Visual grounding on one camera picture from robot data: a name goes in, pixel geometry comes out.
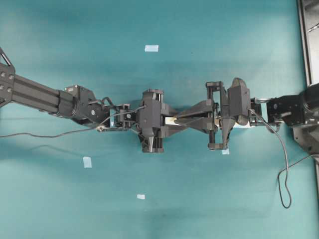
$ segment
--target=black cable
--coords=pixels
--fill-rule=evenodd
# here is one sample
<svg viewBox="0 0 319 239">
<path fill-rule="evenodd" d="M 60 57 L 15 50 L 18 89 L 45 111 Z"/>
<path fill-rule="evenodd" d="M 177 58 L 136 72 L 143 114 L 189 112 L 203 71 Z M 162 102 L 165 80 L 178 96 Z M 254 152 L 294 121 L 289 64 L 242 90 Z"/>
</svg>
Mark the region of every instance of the black cable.
<svg viewBox="0 0 319 239">
<path fill-rule="evenodd" d="M 9 134 L 9 135 L 2 135 L 0 136 L 0 138 L 7 138 L 7 137 L 12 137 L 12 136 L 18 136 L 18 135 L 29 135 L 32 137 L 37 137 L 37 138 L 58 138 L 67 134 L 71 134 L 71 133 L 78 133 L 78 132 L 84 132 L 84 131 L 89 131 L 89 130 L 93 130 L 95 128 L 85 128 L 85 129 L 79 129 L 79 130 L 74 130 L 74 131 L 68 131 L 65 133 L 61 133 L 61 134 L 57 134 L 57 135 L 36 135 L 33 133 L 28 133 L 28 132 L 23 132 L 23 133 L 13 133 L 13 134 Z"/>
<path fill-rule="evenodd" d="M 0 138 L 7 138 L 7 137 L 13 137 L 13 136 L 19 136 L 19 135 L 28 135 L 28 136 L 32 136 L 32 137 L 37 137 L 37 138 L 58 138 L 64 135 L 68 135 L 68 134 L 72 134 L 72 133 L 78 133 L 78 132 L 85 132 L 85 131 L 90 131 L 93 129 L 99 129 L 101 126 L 103 126 L 103 123 L 105 123 L 108 119 L 110 119 L 113 116 L 119 116 L 119 115 L 126 115 L 129 113 L 134 113 L 137 112 L 140 109 L 145 108 L 146 106 L 141 106 L 136 108 L 135 110 L 132 111 L 128 111 L 128 112 L 122 112 L 122 113 L 115 113 L 112 114 L 110 116 L 108 116 L 105 120 L 103 120 L 97 127 L 94 128 L 85 128 L 85 129 L 79 129 L 79 130 L 73 130 L 73 131 L 68 131 L 68 132 L 64 132 L 61 134 L 57 134 L 57 135 L 36 135 L 33 133 L 28 133 L 28 132 L 22 132 L 22 133 L 13 133 L 13 134 L 8 134 L 8 135 L 1 135 Z"/>
<path fill-rule="evenodd" d="M 276 136 L 277 138 L 279 139 L 282 147 L 283 147 L 283 150 L 284 150 L 284 155 L 285 155 L 285 163 L 286 163 L 286 178 L 285 178 L 285 188 L 286 188 L 286 191 L 288 193 L 288 196 L 289 196 L 289 203 L 288 203 L 288 206 L 285 205 L 284 201 L 283 201 L 283 198 L 282 198 L 282 194 L 281 194 L 281 188 L 279 188 L 279 193 L 280 193 L 280 200 L 281 200 L 281 204 L 283 205 L 284 208 L 288 209 L 290 206 L 291 206 L 291 203 L 292 203 L 292 197 L 291 197 L 291 194 L 290 194 L 290 191 L 289 191 L 289 188 L 287 186 L 287 180 L 288 180 L 288 171 L 289 171 L 289 163 L 288 163 L 288 155 L 287 155 L 287 149 L 286 149 L 286 145 L 283 141 L 283 139 L 280 137 L 280 135 L 276 132 L 276 130 L 274 128 L 272 128 L 269 124 L 267 124 L 267 122 L 264 120 L 264 118 L 262 118 L 259 114 L 257 114 L 253 109 L 249 109 L 249 111 L 254 114 L 266 127 L 268 130 L 271 130 Z"/>
<path fill-rule="evenodd" d="M 304 161 L 305 159 L 310 158 L 310 157 L 313 157 L 313 156 L 319 156 L 319 154 L 311 154 L 311 155 L 308 155 L 308 156 L 306 156 L 306 157 L 300 159 L 299 161 L 293 163 L 292 165 L 289 165 L 288 168 L 291 168 L 291 167 L 295 166 L 296 164 L 298 164 L 298 163 Z M 285 207 L 285 205 L 284 205 L 284 203 L 283 203 L 283 197 L 282 197 L 282 193 L 281 193 L 281 185 L 280 185 L 280 179 L 279 179 L 280 175 L 281 175 L 284 171 L 286 171 L 286 168 L 284 168 L 283 170 L 281 170 L 281 171 L 278 173 L 277 180 L 278 180 L 278 186 L 279 186 L 280 200 L 281 200 L 283 206 Z"/>
</svg>

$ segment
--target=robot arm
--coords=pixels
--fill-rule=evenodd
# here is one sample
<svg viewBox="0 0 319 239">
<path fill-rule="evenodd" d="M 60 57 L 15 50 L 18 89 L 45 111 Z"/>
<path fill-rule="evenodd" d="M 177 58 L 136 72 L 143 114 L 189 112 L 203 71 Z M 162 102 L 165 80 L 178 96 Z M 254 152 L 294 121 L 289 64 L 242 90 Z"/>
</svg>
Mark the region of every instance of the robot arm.
<svg viewBox="0 0 319 239">
<path fill-rule="evenodd" d="M 0 107 L 10 102 L 22 104 L 99 132 L 135 129 L 143 152 L 163 152 L 163 139 L 187 128 L 207 134 L 210 150 L 227 149 L 236 123 L 264 125 L 251 112 L 261 116 L 263 103 L 267 104 L 269 125 L 286 123 L 294 129 L 295 140 L 303 149 L 319 152 L 319 84 L 299 95 L 259 100 L 250 98 L 242 79 L 235 78 L 227 91 L 221 81 L 207 82 L 207 99 L 182 112 L 163 102 L 163 91 L 148 89 L 143 92 L 140 107 L 133 111 L 129 104 L 113 105 L 109 98 L 97 100 L 92 91 L 79 85 L 55 90 L 19 76 L 1 48 L 0 59 Z M 214 101 L 217 92 L 220 97 Z M 218 129 L 222 131 L 219 143 L 215 140 Z"/>
</svg>

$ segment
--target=black metal frame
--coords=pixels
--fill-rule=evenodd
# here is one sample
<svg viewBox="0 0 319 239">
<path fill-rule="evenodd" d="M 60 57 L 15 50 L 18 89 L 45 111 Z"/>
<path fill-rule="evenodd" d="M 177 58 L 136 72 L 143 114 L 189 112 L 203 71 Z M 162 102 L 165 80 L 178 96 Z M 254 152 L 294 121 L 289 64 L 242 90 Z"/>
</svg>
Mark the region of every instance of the black metal frame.
<svg viewBox="0 0 319 239">
<path fill-rule="evenodd" d="M 312 60 L 311 60 L 311 49 L 309 46 L 308 39 L 308 30 L 307 30 L 307 18 L 305 17 L 305 5 L 304 0 L 297 0 L 298 4 L 298 12 L 299 12 L 299 22 L 300 22 L 300 31 L 301 31 L 301 39 L 303 44 L 303 53 L 304 53 L 304 67 L 305 67 L 305 77 L 306 77 L 306 85 L 309 87 L 314 83 L 312 76 Z M 319 149 L 318 142 L 314 140 L 314 138 L 308 133 L 305 134 L 302 129 L 294 129 L 294 139 L 302 146 L 305 151 L 309 152 L 309 142 L 312 142 L 311 145 L 317 145 L 315 150 Z M 317 189 L 318 189 L 318 197 L 319 197 L 319 158 L 314 157 L 315 171 L 316 171 L 316 179 L 317 179 Z"/>
</svg>

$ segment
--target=metal bracket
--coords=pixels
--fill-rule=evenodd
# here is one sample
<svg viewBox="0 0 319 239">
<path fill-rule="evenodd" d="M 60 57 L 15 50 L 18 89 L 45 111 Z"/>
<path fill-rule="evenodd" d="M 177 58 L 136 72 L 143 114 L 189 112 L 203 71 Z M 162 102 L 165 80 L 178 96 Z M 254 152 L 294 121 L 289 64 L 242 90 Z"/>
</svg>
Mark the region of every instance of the metal bracket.
<svg viewBox="0 0 319 239">
<path fill-rule="evenodd" d="M 0 107 L 12 100 L 15 68 L 4 51 L 0 48 Z"/>
</svg>

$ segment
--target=wire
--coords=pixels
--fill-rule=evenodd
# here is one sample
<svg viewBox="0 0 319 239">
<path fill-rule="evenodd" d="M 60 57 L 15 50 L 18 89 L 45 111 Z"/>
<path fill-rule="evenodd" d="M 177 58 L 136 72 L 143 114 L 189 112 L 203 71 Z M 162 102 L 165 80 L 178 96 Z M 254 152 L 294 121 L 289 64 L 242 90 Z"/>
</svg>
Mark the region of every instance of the wire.
<svg viewBox="0 0 319 239">
<path fill-rule="evenodd" d="M 136 109 L 133 110 L 133 111 L 126 111 L 126 112 L 122 112 L 122 113 L 112 114 L 112 115 L 110 115 L 109 117 L 107 117 L 105 120 L 103 120 L 103 121 L 96 127 L 96 129 L 98 129 L 99 127 L 103 126 L 103 124 L 104 124 L 109 118 L 111 118 L 111 117 L 113 117 L 113 116 L 120 116 L 120 115 L 129 114 L 129 113 L 135 113 L 135 112 L 137 112 L 137 111 L 139 111 L 140 109 L 143 109 L 143 108 L 145 108 L 145 107 L 146 107 L 146 105 L 140 106 L 140 107 L 136 108 Z"/>
<path fill-rule="evenodd" d="M 293 163 L 292 165 L 289 165 L 288 168 L 291 168 L 291 167 L 295 166 L 296 164 L 300 163 L 301 161 L 303 161 L 303 160 L 305 160 L 305 159 L 307 159 L 307 158 L 313 157 L 313 156 L 319 156 L 319 154 L 311 154 L 311 155 L 308 155 L 307 157 L 304 157 L 304 158 L 300 159 L 299 161 Z M 284 168 L 283 170 L 281 170 L 281 171 L 278 173 L 278 176 L 277 176 L 278 186 L 279 186 L 279 195 L 280 195 L 280 199 L 281 199 L 281 202 L 282 202 L 282 204 L 283 204 L 284 207 L 285 207 L 285 205 L 284 205 L 284 203 L 283 203 L 283 197 L 282 197 L 282 194 L 281 194 L 281 185 L 280 185 L 280 179 L 279 179 L 279 177 L 280 177 L 280 175 L 281 175 L 284 171 L 286 171 L 286 170 L 287 170 L 287 169 Z"/>
<path fill-rule="evenodd" d="M 29 136 L 37 137 L 37 138 L 58 138 L 58 137 L 61 137 L 61 136 L 67 135 L 67 134 L 84 132 L 84 131 L 89 131 L 89 130 L 93 130 L 93 129 L 95 129 L 95 128 L 85 128 L 85 129 L 79 129 L 79 130 L 74 130 L 74 131 L 68 131 L 65 133 L 57 134 L 57 135 L 36 135 L 33 133 L 23 132 L 23 133 L 13 133 L 13 134 L 9 134 L 9 135 L 2 135 L 2 136 L 0 136 L 0 138 L 7 138 L 7 137 L 18 136 L 18 135 L 29 135 Z"/>
<path fill-rule="evenodd" d="M 288 155 L 287 155 L 287 149 L 286 149 L 286 145 L 283 141 L 283 139 L 280 137 L 280 135 L 276 132 L 275 129 L 273 129 L 269 124 L 266 123 L 266 121 L 264 120 L 264 118 L 262 118 L 259 114 L 257 114 L 253 109 L 249 109 L 249 111 L 254 114 L 266 127 L 268 130 L 271 130 L 276 136 L 277 138 L 279 139 L 282 147 L 283 147 L 283 150 L 284 150 L 284 155 L 285 155 L 285 164 L 286 164 L 286 168 L 284 169 L 284 171 L 286 170 L 286 178 L 285 178 L 285 188 L 286 188 L 286 191 L 288 193 L 288 196 L 289 196 L 289 203 L 288 205 L 286 206 L 285 203 L 284 203 L 284 200 L 283 200 L 283 197 L 282 197 L 282 193 L 281 193 L 281 188 L 279 187 L 279 193 L 280 193 L 280 200 L 281 200 L 281 204 L 283 205 L 284 208 L 288 209 L 290 206 L 291 206 L 291 203 L 292 203 L 292 197 L 291 197 L 291 194 L 290 194 L 290 191 L 289 191 L 289 188 L 287 186 L 287 180 L 288 180 L 288 172 L 289 172 L 289 163 L 288 163 Z"/>
<path fill-rule="evenodd" d="M 122 113 L 112 114 L 112 115 L 108 116 L 105 120 L 103 120 L 97 127 L 94 127 L 94 128 L 85 128 L 85 129 L 73 130 L 73 131 L 68 131 L 68 132 L 64 132 L 64 133 L 61 133 L 61 134 L 57 134 L 57 135 L 36 135 L 36 134 L 33 134 L 33 133 L 29 133 L 29 132 L 22 132 L 22 133 L 13 133 L 13 134 L 8 134 L 8 135 L 1 135 L 0 138 L 7 138 L 7 137 L 13 137 L 13 136 L 19 136 L 19 135 L 28 135 L 28 136 L 37 137 L 37 138 L 58 138 L 58 137 L 61 137 L 61 136 L 64 136 L 64 135 L 72 134 L 72 133 L 85 132 L 85 131 L 90 131 L 90 130 L 93 130 L 93 129 L 97 129 L 98 130 L 101 126 L 103 126 L 103 123 L 105 123 L 108 119 L 110 119 L 113 116 L 126 115 L 126 114 L 129 114 L 129 113 L 135 113 L 135 112 L 137 112 L 140 109 L 143 109 L 145 107 L 146 106 L 141 106 L 141 107 L 136 108 L 133 111 L 126 111 L 126 112 L 122 112 Z"/>
</svg>

